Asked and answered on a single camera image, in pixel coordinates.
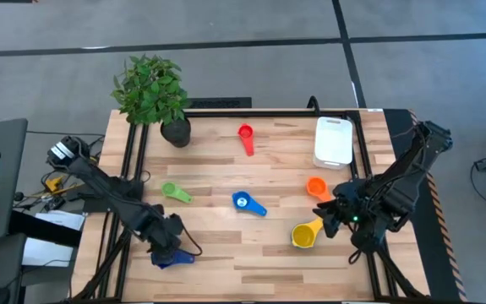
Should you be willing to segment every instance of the yellow and black tape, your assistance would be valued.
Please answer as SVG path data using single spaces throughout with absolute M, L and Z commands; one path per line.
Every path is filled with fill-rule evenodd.
M 418 122 L 415 114 L 410 111 L 410 115 L 412 116 L 413 124 L 415 125 Z M 451 265 L 451 271 L 453 272 L 453 276 L 455 277 L 456 288 L 459 292 L 459 298 L 461 301 L 468 301 L 466 297 L 466 291 L 464 290 L 464 284 L 462 283 L 461 273 L 459 271 L 459 266 L 456 264 L 455 254 L 453 253 L 453 245 L 451 244 L 451 238 L 449 237 L 449 232 L 447 230 L 447 226 L 445 225 L 445 217 L 444 213 L 442 212 L 442 205 L 440 203 L 440 199 L 438 198 L 438 188 L 436 187 L 436 183 L 434 182 L 434 178 L 432 175 L 427 174 L 427 181 L 429 181 L 429 190 L 430 196 L 432 197 L 432 202 L 434 204 L 434 210 L 436 212 L 436 216 L 438 218 L 438 223 L 440 225 L 440 230 L 442 232 L 443 241 L 445 244 L 445 250 L 447 251 L 447 255 L 449 256 L 449 263 Z

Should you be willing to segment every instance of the potted plant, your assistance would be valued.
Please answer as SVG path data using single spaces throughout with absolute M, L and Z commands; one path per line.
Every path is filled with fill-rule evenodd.
M 178 148 L 190 142 L 190 121 L 183 109 L 190 106 L 187 93 L 180 87 L 181 78 L 175 72 L 181 68 L 158 56 L 130 57 L 133 66 L 113 76 L 115 90 L 111 93 L 127 113 L 130 123 L 161 122 L 161 135 Z

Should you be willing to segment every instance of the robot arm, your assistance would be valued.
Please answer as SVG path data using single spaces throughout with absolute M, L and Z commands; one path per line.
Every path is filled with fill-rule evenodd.
M 47 155 L 47 163 L 53 169 L 78 177 L 105 199 L 126 228 L 142 242 L 149 242 L 156 264 L 169 264 L 172 261 L 181 245 L 178 236 L 183 231 L 183 222 L 178 215 L 166 217 L 160 204 L 149 205 L 121 191 L 124 181 L 100 170 L 90 160 L 88 144 L 80 138 L 63 138 Z
M 383 174 L 338 185 L 335 199 L 318 204 L 314 212 L 324 220 L 332 238 L 340 223 L 354 225 L 352 244 L 375 252 L 387 230 L 397 232 L 415 212 L 419 185 L 438 155 L 452 146 L 451 133 L 432 122 L 414 126 L 412 146 Z

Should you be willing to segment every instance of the wooden table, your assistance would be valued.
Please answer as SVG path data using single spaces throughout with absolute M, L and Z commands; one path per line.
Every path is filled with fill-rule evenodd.
M 381 173 L 395 156 L 383 112 L 361 110 L 364 136 L 373 173 Z M 177 149 L 150 126 L 144 169 L 145 202 L 161 203 L 167 214 L 181 215 L 191 235 L 203 248 L 193 265 L 160 270 L 150 263 L 149 245 L 135 238 L 129 253 L 123 301 L 339 301 L 373 298 L 365 257 L 354 265 L 348 257 L 355 248 L 343 226 L 334 239 L 322 231 L 311 249 L 291 245 L 290 233 L 299 223 L 315 219 L 316 199 L 305 191 L 309 176 L 322 176 L 330 189 L 351 178 L 343 170 L 313 165 L 317 118 L 191 118 L 192 140 Z M 237 136 L 246 122 L 254 128 L 255 155 L 246 156 Z M 110 175 L 121 170 L 129 125 L 113 111 L 107 127 L 100 167 Z M 135 141 L 134 168 L 139 140 Z M 363 175 L 357 135 L 354 147 Z M 194 196 L 191 204 L 163 198 L 160 186 L 176 182 Z M 261 218 L 238 213 L 232 193 L 248 191 L 268 214 Z M 104 214 L 91 214 L 85 222 L 72 278 L 81 290 L 96 270 Z M 186 236 L 182 248 L 195 251 Z M 410 223 L 387 234 L 390 255 L 412 284 L 428 294 L 423 265 Z M 383 268 L 378 261 L 382 293 Z M 108 295 L 114 292 L 117 262 L 112 267 Z

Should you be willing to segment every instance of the green measuring cup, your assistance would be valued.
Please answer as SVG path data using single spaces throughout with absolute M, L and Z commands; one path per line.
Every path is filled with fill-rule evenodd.
M 161 193 L 169 198 L 175 198 L 183 203 L 192 203 L 192 196 L 184 192 L 176 183 L 165 182 L 161 185 Z

